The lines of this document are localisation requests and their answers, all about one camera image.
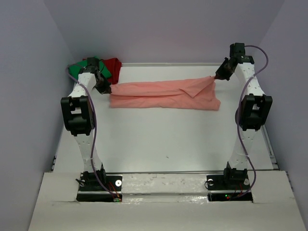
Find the pink t shirt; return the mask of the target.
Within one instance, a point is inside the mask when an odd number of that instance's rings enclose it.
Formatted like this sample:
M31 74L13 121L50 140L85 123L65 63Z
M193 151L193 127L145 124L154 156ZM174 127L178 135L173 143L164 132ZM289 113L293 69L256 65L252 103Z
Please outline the pink t shirt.
M130 82L112 86L111 108L175 108L217 111L214 77Z

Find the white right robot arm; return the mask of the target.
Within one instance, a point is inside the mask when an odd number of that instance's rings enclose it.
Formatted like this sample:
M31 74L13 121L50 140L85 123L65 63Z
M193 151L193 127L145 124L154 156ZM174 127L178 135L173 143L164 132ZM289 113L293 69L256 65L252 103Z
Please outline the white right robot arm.
M247 167L251 163L248 152L255 135L265 124L273 102L272 97L262 90L255 61L245 53L246 48L243 43L231 44L229 57L225 58L215 75L217 80L229 80L235 75L243 87L235 112L235 146L223 175L219 177L219 182L228 189L244 184Z

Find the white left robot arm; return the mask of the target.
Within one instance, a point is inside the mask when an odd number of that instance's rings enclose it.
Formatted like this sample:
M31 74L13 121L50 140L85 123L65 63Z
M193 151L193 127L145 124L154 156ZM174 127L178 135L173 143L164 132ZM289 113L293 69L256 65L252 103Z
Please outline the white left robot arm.
M88 58L85 66L73 64L80 67L77 78L70 73L69 65L65 71L75 81L75 86L67 97L61 99L65 129L75 138L84 164L79 185L96 190L105 189L107 176L95 148L97 119L90 92L96 89L100 94L111 93L111 83L103 75L100 64L96 57Z

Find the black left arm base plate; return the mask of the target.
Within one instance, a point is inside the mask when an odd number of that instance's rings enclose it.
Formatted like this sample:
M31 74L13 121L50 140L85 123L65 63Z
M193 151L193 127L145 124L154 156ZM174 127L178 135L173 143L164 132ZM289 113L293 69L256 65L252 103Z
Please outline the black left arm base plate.
M97 179L86 184L83 175L75 179L78 183L76 200L79 202L122 202L123 175L107 174L104 189Z

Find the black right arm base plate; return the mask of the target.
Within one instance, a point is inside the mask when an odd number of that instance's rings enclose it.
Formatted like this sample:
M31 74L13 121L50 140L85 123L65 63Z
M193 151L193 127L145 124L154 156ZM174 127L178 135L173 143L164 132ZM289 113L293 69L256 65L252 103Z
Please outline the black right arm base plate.
M207 175L204 186L209 202L253 201L250 191L245 194L250 187L248 177L241 183L227 184L222 175Z

